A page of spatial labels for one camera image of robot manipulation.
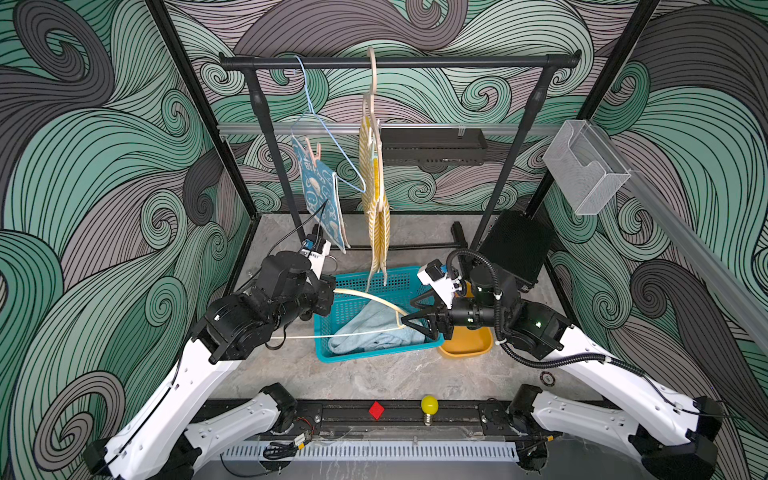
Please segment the teal plastic basket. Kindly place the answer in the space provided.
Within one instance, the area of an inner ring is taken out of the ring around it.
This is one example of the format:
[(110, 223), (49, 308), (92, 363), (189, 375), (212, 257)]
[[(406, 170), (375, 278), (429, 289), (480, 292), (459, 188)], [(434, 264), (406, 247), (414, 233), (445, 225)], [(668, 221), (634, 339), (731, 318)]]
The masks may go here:
[[(407, 314), (413, 313), (415, 308), (410, 301), (418, 295), (425, 293), (427, 287), (417, 278), (417, 266), (400, 267), (389, 271), (387, 283), (383, 282), (383, 275), (374, 276), (371, 287), (366, 290), (368, 275), (366, 273), (349, 273), (336, 277), (337, 287), (367, 292), (378, 296), (404, 309)], [(354, 296), (337, 295), (334, 298), (331, 313), (326, 317), (317, 315), (314, 318), (314, 335), (334, 334), (357, 315), (369, 302), (364, 298)], [(316, 354), (323, 363), (338, 363), (349, 360), (360, 360), (382, 355), (403, 354), (419, 350), (433, 349), (441, 346), (444, 338), (435, 342), (403, 346), (386, 350), (355, 352), (346, 355), (334, 355), (328, 349), (328, 339), (315, 339)]]

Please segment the light blue terry towel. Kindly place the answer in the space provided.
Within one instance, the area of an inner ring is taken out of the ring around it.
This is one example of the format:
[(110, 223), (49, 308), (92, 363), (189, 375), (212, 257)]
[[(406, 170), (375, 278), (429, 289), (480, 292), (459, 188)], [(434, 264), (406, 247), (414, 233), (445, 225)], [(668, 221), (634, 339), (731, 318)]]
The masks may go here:
[(362, 310), (328, 339), (334, 355), (386, 350), (423, 344), (425, 336), (409, 327), (400, 328), (396, 311), (376, 301)]

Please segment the cream plastic hanger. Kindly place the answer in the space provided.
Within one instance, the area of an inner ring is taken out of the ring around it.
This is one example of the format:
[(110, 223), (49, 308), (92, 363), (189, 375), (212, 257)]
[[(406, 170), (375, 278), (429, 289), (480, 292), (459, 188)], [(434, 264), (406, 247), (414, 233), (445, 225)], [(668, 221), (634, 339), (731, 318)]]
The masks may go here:
[(330, 338), (339, 338), (339, 337), (354, 337), (354, 336), (364, 336), (364, 335), (370, 335), (370, 334), (389, 333), (389, 332), (402, 330), (405, 328), (405, 326), (402, 324), (402, 317), (405, 316), (407, 312), (404, 309), (400, 308), (399, 306), (389, 302), (388, 300), (385, 300), (383, 298), (380, 298), (378, 296), (372, 295), (367, 292), (345, 289), (345, 288), (336, 288), (334, 290), (334, 293), (335, 293), (335, 296), (337, 295), (354, 296), (358, 298), (364, 298), (369, 301), (373, 301), (386, 306), (387, 308), (394, 311), (396, 325), (394, 327), (367, 330), (367, 331), (357, 331), (357, 332), (345, 333), (345, 334), (334, 333), (334, 334), (327, 334), (327, 335), (294, 335), (294, 336), (288, 336), (287, 334), (284, 334), (283, 338), (286, 340), (288, 339), (292, 339), (292, 340), (330, 339)]

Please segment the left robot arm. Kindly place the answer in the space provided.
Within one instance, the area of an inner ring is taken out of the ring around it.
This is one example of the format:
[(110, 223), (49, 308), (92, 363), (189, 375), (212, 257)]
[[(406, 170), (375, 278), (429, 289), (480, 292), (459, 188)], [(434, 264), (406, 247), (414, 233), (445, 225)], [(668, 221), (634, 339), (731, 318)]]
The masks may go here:
[(253, 435), (290, 430), (297, 401), (279, 383), (213, 418), (193, 419), (229, 374), (267, 347), (276, 330), (330, 312), (335, 280), (322, 272), (327, 255), (306, 248), (269, 255), (252, 286), (214, 301), (133, 419), (85, 449), (89, 478), (190, 479)]

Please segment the blue rabbit print towel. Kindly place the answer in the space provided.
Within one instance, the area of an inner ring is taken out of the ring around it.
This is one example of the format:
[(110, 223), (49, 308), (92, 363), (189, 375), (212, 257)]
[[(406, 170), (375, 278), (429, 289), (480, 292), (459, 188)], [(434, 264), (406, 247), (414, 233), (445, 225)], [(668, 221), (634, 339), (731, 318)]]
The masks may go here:
[(322, 160), (316, 166), (312, 164), (304, 138), (292, 136), (291, 144), (300, 169), (307, 210), (317, 212), (316, 219), (325, 237), (345, 254), (348, 241), (338, 194), (338, 176)]

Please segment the round floor marker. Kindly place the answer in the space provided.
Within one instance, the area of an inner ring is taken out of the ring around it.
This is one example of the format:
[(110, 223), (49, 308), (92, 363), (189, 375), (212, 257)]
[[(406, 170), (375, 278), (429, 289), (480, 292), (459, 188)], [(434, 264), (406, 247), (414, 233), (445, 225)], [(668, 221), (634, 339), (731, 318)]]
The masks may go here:
[(549, 371), (542, 371), (539, 375), (541, 383), (547, 387), (552, 387), (556, 384), (554, 375)]

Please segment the yellow ball knob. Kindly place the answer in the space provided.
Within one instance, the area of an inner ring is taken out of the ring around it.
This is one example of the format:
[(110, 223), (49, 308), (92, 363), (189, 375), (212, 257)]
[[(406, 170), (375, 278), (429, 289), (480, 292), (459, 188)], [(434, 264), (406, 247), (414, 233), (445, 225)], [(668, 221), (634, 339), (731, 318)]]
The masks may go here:
[(426, 395), (421, 399), (421, 411), (423, 414), (423, 423), (425, 426), (431, 426), (435, 415), (439, 411), (439, 402), (433, 395)]

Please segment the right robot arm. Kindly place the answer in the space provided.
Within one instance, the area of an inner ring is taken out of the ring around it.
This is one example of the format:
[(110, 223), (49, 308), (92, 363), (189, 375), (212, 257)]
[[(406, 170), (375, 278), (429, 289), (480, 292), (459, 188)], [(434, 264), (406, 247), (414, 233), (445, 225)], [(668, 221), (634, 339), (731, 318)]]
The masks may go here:
[(710, 479), (724, 416), (707, 396), (692, 398), (609, 353), (566, 316), (521, 298), (516, 278), (477, 251), (457, 249), (417, 273), (427, 292), (412, 299), (405, 326), (436, 340), (458, 327), (489, 329), (512, 360), (540, 371), (562, 369), (606, 405), (521, 386), (507, 407), (522, 444), (519, 464), (537, 471), (547, 442), (566, 434), (619, 452), (656, 479)]

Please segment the black wall light panel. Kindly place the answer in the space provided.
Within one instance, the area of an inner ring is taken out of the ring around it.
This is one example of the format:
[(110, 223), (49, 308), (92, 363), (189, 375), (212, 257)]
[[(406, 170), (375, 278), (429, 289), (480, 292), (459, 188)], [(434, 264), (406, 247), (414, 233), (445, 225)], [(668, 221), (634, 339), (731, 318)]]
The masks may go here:
[(483, 163), (488, 150), (477, 128), (383, 128), (381, 140), (387, 165), (476, 165)]

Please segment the yellow striped towel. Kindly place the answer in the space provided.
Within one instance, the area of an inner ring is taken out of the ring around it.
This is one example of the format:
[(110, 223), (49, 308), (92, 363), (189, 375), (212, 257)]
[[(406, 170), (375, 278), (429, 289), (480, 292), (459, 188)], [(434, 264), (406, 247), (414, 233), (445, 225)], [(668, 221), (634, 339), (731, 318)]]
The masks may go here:
[(371, 247), (371, 266), (366, 290), (369, 290), (374, 276), (381, 272), (387, 283), (387, 258), (390, 246), (390, 206), (384, 186), (383, 161), (380, 158), (380, 139), (376, 125), (369, 116), (364, 116), (359, 129), (359, 170), (365, 181), (361, 206), (367, 218), (368, 236)]

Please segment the red diamond marker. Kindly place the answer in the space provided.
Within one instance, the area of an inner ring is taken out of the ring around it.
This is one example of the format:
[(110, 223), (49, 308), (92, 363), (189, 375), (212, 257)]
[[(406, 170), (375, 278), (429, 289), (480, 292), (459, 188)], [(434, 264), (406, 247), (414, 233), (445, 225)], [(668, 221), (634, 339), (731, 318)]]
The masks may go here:
[(385, 411), (385, 407), (379, 401), (374, 401), (368, 409), (368, 414), (374, 421), (379, 421)]

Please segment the pink clothespin on blue towel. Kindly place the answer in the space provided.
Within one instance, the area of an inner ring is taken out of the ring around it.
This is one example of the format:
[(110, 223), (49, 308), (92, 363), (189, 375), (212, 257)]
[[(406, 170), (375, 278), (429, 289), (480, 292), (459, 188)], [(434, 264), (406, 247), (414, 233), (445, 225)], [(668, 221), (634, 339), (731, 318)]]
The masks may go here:
[(308, 137), (305, 137), (304, 140), (306, 142), (306, 146), (307, 146), (307, 149), (308, 149), (308, 152), (309, 152), (310, 160), (311, 160), (312, 164), (314, 166), (316, 166), (317, 163), (322, 158), (322, 144), (321, 143), (316, 143), (315, 145), (313, 145)]

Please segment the orange plastic tray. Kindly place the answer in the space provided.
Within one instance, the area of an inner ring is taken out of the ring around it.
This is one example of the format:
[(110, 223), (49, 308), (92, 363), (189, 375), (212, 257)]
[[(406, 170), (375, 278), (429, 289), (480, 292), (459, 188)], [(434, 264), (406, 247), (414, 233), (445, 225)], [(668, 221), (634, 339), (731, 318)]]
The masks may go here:
[[(469, 302), (476, 304), (474, 287), (467, 283), (466, 293), (463, 296), (457, 295), (454, 298), (453, 307), (456, 303), (465, 304)], [(440, 353), (444, 357), (452, 359), (484, 355), (493, 346), (493, 335), (490, 328), (469, 330), (466, 327), (456, 327), (452, 336), (444, 336), (444, 338), (443, 345), (439, 347)]]

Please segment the black clothes rack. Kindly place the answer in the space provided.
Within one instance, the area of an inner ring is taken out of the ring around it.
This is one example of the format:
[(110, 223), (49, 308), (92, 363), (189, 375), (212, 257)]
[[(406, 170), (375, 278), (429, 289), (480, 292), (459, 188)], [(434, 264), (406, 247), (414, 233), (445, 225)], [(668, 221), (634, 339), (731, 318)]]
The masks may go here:
[(479, 246), (483, 235), (487, 231), (491, 216), (498, 209), (498, 200), (507, 184), (515, 158), (520, 153), (526, 136), (530, 133), (536, 116), (540, 112), (546, 99), (546, 92), (555, 73), (560, 69), (573, 69), (578, 66), (582, 52), (576, 51), (570, 54), (549, 54), (543, 56), (497, 56), (497, 57), (385, 57), (378, 60), (373, 58), (341, 58), (341, 57), (297, 57), (272, 58), (255, 56), (226, 57), (220, 55), (220, 64), (226, 71), (239, 71), (244, 74), (249, 88), (251, 107), (256, 116), (262, 135), (272, 153), (278, 151), (274, 124), (269, 112), (268, 103), (257, 78), (259, 70), (285, 70), (295, 66), (302, 70), (325, 69), (369, 69), (381, 71), (383, 69), (439, 69), (439, 68), (539, 68), (540, 76), (531, 91), (523, 117), (517, 127), (516, 134), (508, 155), (503, 163), (494, 190), (489, 197), (489, 202), (483, 210), (483, 215), (470, 243), (456, 237), (451, 243), (434, 244), (408, 244), (395, 245), (396, 253), (411, 251), (446, 250), (461, 245), (468, 245), (475, 249)]

